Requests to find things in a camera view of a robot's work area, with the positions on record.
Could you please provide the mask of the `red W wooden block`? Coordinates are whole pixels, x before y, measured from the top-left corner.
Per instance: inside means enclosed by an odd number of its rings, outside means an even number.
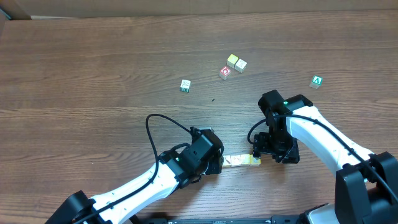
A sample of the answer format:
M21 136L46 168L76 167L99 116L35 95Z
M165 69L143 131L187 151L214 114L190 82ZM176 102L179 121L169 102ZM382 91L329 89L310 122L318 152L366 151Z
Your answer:
M240 155L231 156L231 167L242 166L242 159Z

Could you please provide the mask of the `plain wooden block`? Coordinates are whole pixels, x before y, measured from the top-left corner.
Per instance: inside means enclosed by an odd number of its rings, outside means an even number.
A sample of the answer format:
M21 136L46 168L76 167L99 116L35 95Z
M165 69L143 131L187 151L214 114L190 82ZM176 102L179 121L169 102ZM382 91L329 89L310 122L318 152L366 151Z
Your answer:
M261 164L260 157L254 157L253 155L250 155L250 165L251 166L259 166L260 164Z

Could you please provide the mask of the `yellow wooden block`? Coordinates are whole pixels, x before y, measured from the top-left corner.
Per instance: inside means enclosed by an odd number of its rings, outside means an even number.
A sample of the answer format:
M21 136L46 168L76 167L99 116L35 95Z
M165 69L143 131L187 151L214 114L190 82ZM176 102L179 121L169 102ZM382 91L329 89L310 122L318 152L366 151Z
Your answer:
M241 165L242 166L250 166L251 165L251 155L250 154L241 154Z

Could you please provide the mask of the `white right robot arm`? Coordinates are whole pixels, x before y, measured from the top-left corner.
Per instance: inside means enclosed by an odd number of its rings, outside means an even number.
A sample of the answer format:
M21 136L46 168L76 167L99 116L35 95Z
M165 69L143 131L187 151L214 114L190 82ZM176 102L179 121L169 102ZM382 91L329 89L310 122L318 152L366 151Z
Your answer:
M397 159L375 154L346 137L303 95L283 99L264 93L258 106L267 132L248 134L253 156L268 154L277 163L296 164L304 143L335 176L335 201L279 223L397 223Z

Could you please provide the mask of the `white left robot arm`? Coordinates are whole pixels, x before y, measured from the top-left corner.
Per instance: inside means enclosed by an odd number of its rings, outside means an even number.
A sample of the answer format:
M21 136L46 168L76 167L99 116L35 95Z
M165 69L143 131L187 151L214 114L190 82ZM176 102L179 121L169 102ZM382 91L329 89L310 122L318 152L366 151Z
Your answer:
M146 206L203 175L220 174L223 143L211 128L190 129L192 142L163 152L145 173L107 193L88 198L83 191L69 196L48 223L124 223Z

